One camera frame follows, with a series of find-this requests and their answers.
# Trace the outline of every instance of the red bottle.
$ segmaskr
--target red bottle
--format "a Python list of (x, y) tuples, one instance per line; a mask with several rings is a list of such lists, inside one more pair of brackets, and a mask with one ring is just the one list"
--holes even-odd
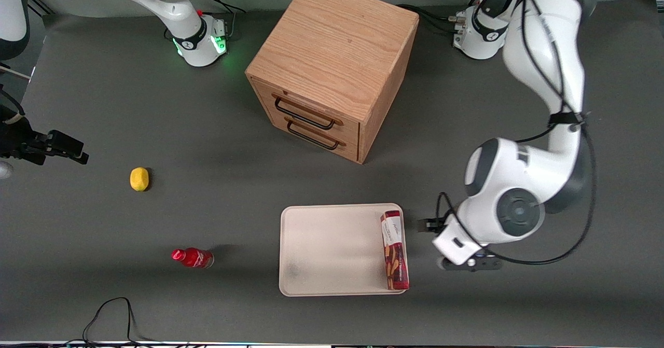
[(214, 263), (214, 256), (210, 251), (197, 248), (176, 249), (171, 253), (171, 258), (188, 268), (209, 268)]

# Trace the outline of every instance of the black metal handle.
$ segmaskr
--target black metal handle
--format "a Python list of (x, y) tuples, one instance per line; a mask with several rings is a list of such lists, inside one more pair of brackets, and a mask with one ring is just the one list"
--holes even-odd
[(316, 126), (316, 128), (319, 128), (319, 129), (322, 129), (322, 130), (330, 130), (330, 129), (332, 129), (332, 126), (334, 126), (334, 120), (330, 120), (330, 124), (328, 124), (328, 125), (323, 125), (322, 123), (318, 123), (318, 122), (316, 122), (316, 121), (310, 120), (310, 119), (308, 119), (308, 118), (306, 118), (306, 117), (303, 117), (303, 116), (300, 116), (299, 114), (296, 114), (296, 113), (293, 112), (293, 111), (289, 111), (288, 109), (285, 109), (285, 108), (283, 108), (283, 107), (280, 107), (280, 106), (279, 106), (279, 103), (280, 103), (280, 101), (282, 100), (282, 98), (280, 98), (280, 97), (278, 97), (278, 96), (276, 96), (276, 95), (275, 95), (275, 98), (277, 98), (277, 100), (274, 101), (274, 106), (277, 107), (277, 109), (278, 109), (279, 111), (284, 112), (284, 113), (287, 114), (287, 115), (293, 116), (293, 117), (295, 117), (296, 119), (298, 119), (299, 121), (306, 122), (306, 123), (308, 123), (309, 125), (311, 125), (311, 126)]
[(292, 130), (292, 129), (291, 129), (291, 125), (293, 125), (293, 122), (292, 122), (292, 121), (289, 121), (289, 122), (288, 122), (288, 125), (286, 126), (286, 128), (288, 129), (288, 132), (291, 133), (291, 134), (293, 134), (293, 135), (296, 135), (296, 136), (302, 138), (302, 139), (305, 140), (305, 141), (312, 142), (313, 144), (315, 144), (315, 145), (317, 145), (317, 146), (320, 146), (320, 147), (323, 147), (324, 149), (327, 149), (327, 150), (329, 150), (329, 151), (335, 150), (335, 149), (337, 149), (337, 147), (339, 147), (339, 141), (335, 141), (335, 142), (334, 142), (334, 145), (329, 146), (329, 145), (326, 145), (326, 144), (323, 143), (323, 142), (320, 142), (320, 141), (314, 140), (314, 138), (308, 137), (308, 136), (306, 136), (306, 135), (300, 133), (299, 131)]

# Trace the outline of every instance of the drawer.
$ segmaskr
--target drawer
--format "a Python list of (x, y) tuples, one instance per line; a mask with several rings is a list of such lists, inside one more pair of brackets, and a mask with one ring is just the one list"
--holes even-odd
[(273, 125), (276, 128), (286, 131), (302, 140), (317, 145), (322, 149), (337, 154), (341, 157), (357, 162), (357, 141), (346, 142), (330, 137), (317, 128), (312, 128), (305, 123), (301, 123), (290, 116), (281, 116), (273, 118)]
[(280, 117), (289, 116), (298, 123), (306, 124), (309, 128), (328, 135), (335, 140), (357, 143), (359, 124), (344, 116), (330, 114), (324, 108), (313, 108), (305, 104), (294, 93), (269, 86), (256, 79), (252, 79), (254, 89), (268, 112), (268, 116), (275, 123)]

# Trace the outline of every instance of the yellow lemon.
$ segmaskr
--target yellow lemon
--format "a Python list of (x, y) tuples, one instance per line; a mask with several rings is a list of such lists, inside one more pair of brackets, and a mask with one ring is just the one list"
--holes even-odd
[(145, 189), (147, 189), (147, 185), (150, 183), (150, 176), (147, 173), (147, 169), (136, 168), (131, 171), (129, 183), (132, 189), (137, 191), (145, 191)]

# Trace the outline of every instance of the gray table surface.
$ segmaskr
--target gray table surface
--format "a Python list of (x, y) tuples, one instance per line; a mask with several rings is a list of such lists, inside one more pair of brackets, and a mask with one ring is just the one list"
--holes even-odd
[[(240, 15), (228, 55), (204, 68), (176, 55), (154, 17), (51, 20), (24, 107), (37, 130), (83, 140), (90, 163), (14, 161), (0, 181), (0, 339), (76, 338), (104, 300), (126, 296), (141, 331), (162, 340), (664, 345), (664, 40), (652, 0), (604, 3), (579, 35), (599, 173), (579, 251), (444, 272), (431, 235), (408, 228), (401, 296), (282, 296), (281, 211), (396, 202), (411, 227), (439, 191), (465, 197), (477, 145), (538, 133), (545, 106), (500, 57), (468, 59), (421, 29), (367, 164), (351, 163), (273, 128), (244, 77), (279, 17)], [(152, 168), (149, 192), (130, 189), (136, 166)], [(560, 253), (586, 207), (500, 250)], [(184, 246), (214, 248), (214, 267), (174, 263)], [(110, 305), (91, 338), (123, 339), (125, 316)]]

